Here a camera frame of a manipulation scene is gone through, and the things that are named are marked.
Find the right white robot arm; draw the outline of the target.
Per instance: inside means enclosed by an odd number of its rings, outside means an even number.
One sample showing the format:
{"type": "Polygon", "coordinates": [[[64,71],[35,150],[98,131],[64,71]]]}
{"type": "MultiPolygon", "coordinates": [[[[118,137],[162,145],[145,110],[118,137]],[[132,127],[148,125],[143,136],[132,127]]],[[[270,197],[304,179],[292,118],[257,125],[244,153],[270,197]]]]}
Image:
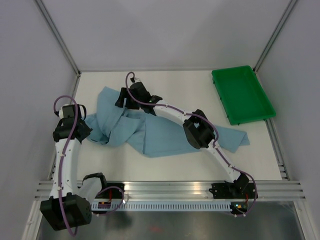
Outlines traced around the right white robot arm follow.
{"type": "Polygon", "coordinates": [[[125,77],[125,87],[121,88],[115,106],[130,110],[141,109],[146,114],[162,117],[180,125],[188,143],[215,158],[225,170],[229,179],[226,185],[230,196],[240,198],[245,194],[250,181],[248,175],[237,169],[223,152],[218,143],[219,132],[202,110],[197,109],[193,112],[181,110],[168,104],[162,97],[151,95],[132,71],[125,77]]]}

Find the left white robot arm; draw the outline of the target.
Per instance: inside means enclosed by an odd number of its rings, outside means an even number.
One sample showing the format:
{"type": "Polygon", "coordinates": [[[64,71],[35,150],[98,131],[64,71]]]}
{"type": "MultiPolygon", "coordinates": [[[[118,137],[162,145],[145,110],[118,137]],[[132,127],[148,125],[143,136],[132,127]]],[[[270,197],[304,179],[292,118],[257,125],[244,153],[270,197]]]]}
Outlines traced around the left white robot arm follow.
{"type": "Polygon", "coordinates": [[[92,129],[85,123],[86,107],[64,105],[55,114],[60,118],[53,132],[56,150],[56,170],[47,200],[40,203],[40,211],[55,231],[70,230],[88,225],[92,220],[92,203],[105,198],[109,186],[101,173],[86,175],[78,185],[78,158],[82,141],[92,129]]]}

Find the light blue trousers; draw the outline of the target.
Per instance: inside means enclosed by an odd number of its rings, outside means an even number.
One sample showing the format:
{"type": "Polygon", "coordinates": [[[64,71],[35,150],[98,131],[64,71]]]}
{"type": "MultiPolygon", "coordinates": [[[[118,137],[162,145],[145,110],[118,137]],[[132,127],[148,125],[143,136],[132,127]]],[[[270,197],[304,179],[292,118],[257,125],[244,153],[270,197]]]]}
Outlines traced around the light blue trousers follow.
{"type": "Polygon", "coordinates": [[[96,113],[86,117],[92,129],[87,139],[101,146],[131,145],[139,153],[150,157],[167,157],[198,150],[192,147],[183,128],[163,117],[129,110],[115,105],[120,93],[105,87],[97,97],[96,113]]]}

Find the green plastic tray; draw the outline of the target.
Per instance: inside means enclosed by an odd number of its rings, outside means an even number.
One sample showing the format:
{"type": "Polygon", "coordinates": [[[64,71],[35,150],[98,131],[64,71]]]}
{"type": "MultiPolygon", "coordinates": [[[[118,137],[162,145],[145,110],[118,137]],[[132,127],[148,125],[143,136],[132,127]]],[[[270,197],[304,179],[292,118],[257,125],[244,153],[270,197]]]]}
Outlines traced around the green plastic tray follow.
{"type": "Polygon", "coordinates": [[[249,65],[216,69],[211,75],[232,126],[265,121],[276,116],[273,105],[249,65]]]}

